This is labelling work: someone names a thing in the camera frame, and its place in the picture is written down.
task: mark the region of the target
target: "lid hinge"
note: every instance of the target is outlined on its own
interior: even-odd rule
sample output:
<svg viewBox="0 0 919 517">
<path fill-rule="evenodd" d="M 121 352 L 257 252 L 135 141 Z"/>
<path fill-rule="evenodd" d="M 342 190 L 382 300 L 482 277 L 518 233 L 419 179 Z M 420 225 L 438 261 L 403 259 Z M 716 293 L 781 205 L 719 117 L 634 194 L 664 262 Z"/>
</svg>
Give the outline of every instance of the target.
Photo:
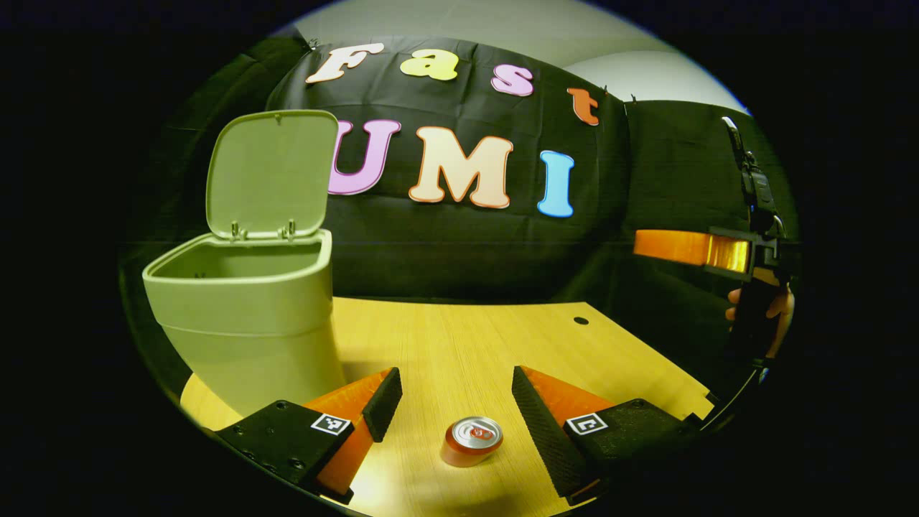
<svg viewBox="0 0 919 517">
<path fill-rule="evenodd" d="M 237 239 L 245 240 L 245 237 L 246 235 L 248 235 L 248 233 L 249 232 L 245 230 L 240 231 L 239 223 L 237 223 L 236 221 L 233 221 L 232 223 L 230 223 L 230 242 L 233 242 Z"/>
<path fill-rule="evenodd" d="M 296 224 L 293 222 L 293 219 L 288 221 L 287 227 L 278 228 L 278 238 L 286 238 L 288 241 L 293 242 L 293 234 Z"/>
</svg>

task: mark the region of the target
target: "wooden table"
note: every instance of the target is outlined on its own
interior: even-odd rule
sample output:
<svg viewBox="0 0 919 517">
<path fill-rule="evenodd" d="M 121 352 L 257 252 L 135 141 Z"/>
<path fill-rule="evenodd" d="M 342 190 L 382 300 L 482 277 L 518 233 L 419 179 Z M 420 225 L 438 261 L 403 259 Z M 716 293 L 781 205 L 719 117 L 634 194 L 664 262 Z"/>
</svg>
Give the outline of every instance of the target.
<svg viewBox="0 0 919 517">
<path fill-rule="evenodd" d="M 348 382 L 398 366 L 403 398 L 351 485 L 348 508 L 375 517 L 549 516 L 570 509 L 511 394 L 515 365 L 613 403 L 642 397 L 678 419 L 712 410 L 709 390 L 585 303 L 404 304 L 335 298 L 333 322 Z M 586 325 L 576 323 L 579 316 Z M 204 427 L 242 417 L 193 374 L 181 405 Z M 484 463 L 457 468 L 438 454 L 453 421 L 484 415 L 505 442 Z"/>
</svg>

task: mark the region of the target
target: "soda can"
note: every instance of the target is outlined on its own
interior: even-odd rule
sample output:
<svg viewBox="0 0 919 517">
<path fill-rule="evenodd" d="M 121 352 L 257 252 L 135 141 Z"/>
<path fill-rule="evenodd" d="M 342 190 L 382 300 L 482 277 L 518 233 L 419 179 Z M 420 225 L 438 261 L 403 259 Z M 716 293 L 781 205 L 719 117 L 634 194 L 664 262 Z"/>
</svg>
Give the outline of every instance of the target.
<svg viewBox="0 0 919 517">
<path fill-rule="evenodd" d="M 467 417 L 447 428 L 440 458 L 453 466 L 473 466 L 490 456 L 505 436 L 498 422 L 486 417 Z"/>
</svg>

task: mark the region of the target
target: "trash can lid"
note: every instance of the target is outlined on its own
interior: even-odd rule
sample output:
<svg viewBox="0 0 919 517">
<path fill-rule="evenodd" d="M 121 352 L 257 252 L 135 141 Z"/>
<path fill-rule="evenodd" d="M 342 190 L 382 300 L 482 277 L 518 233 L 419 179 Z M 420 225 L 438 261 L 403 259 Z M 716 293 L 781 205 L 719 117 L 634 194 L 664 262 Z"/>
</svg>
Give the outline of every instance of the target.
<svg viewBox="0 0 919 517">
<path fill-rule="evenodd" d="M 206 211 L 211 232 L 277 239 L 315 233 L 325 218 L 338 120 L 318 109 L 265 111 L 231 121 L 214 145 Z"/>
</svg>

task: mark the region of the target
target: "trash can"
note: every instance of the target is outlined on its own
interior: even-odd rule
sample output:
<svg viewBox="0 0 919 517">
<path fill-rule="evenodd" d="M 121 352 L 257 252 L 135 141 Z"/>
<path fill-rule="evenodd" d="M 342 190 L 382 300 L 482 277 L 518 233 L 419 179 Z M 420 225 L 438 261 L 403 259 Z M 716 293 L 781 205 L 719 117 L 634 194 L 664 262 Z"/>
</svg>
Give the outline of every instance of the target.
<svg viewBox="0 0 919 517">
<path fill-rule="evenodd" d="M 332 329 L 325 217 L 338 121 L 313 109 L 231 121 L 208 171 L 209 234 L 142 273 L 178 354 L 243 416 L 345 384 Z"/>
</svg>

